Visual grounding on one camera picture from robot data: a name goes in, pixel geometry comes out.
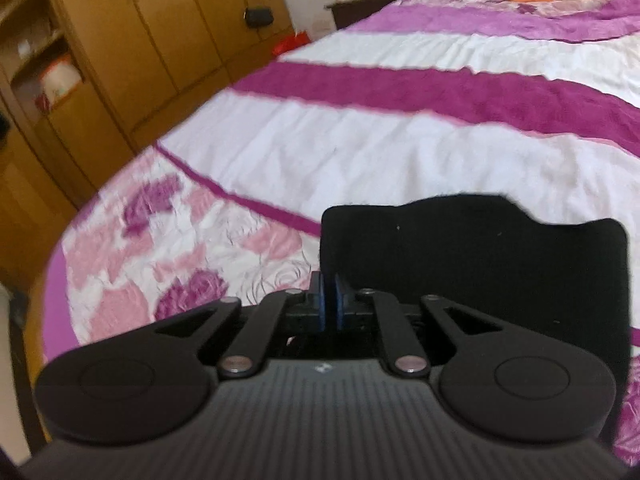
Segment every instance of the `pink and white striped bedspread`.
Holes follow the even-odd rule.
[[[220,92],[100,191],[50,262],[46,357],[305,287],[329,206],[459,192],[621,221],[640,346],[639,141],[640,0],[400,0]],[[640,357],[622,413],[635,463]]]

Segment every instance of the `purple stripe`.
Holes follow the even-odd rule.
[[[172,162],[180,170],[182,170],[191,180],[194,180],[198,184],[207,187],[215,195],[225,198],[226,200],[231,200],[232,202],[235,202],[242,207],[250,209],[251,211],[258,213],[259,215],[270,218],[271,220],[274,220],[276,222],[280,222],[281,224],[295,229],[296,231],[301,231],[311,236],[320,236],[320,224],[318,222],[314,222],[309,218],[276,208],[272,205],[258,202],[257,200],[252,200],[250,198],[245,198],[233,193],[229,193],[221,188],[219,184],[193,171],[183,160],[180,160],[180,158],[164,149],[162,146],[160,146],[159,143],[156,142],[154,147],[156,150],[158,150],[159,153],[161,153],[170,162]]]
[[[444,31],[568,43],[619,38],[638,30],[640,0],[611,0],[599,10],[554,17],[475,7],[390,5],[349,28],[350,32]]]
[[[58,243],[49,260],[44,290],[42,345],[47,361],[79,346],[66,297],[66,260]]]
[[[580,83],[543,76],[276,62],[242,79],[234,89],[338,107],[431,110],[471,124],[507,123],[541,134],[605,137],[640,155],[638,108]]]

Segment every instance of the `blue component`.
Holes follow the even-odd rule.
[[[324,280],[322,279],[322,275],[320,275],[320,332],[324,332],[326,326],[325,319],[325,304],[324,304]]]
[[[336,308],[336,325],[338,326],[338,330],[342,330],[342,318],[343,318],[343,297],[342,291],[340,290],[340,279],[336,277],[335,279],[335,308]]]

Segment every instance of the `ribbed black surface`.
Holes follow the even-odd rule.
[[[33,480],[613,480],[625,467],[598,444],[518,448],[483,440],[430,387],[377,361],[276,361],[227,381],[197,418],[125,448],[55,441],[22,471]]]

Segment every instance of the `black lever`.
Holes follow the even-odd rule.
[[[267,348],[286,306],[301,303],[306,293],[298,288],[272,292],[264,297],[218,362],[219,374],[227,379],[254,375],[261,367]]]
[[[402,377],[418,378],[428,375],[431,364],[427,354],[396,297],[371,288],[363,288],[357,297],[373,306],[389,368]]]

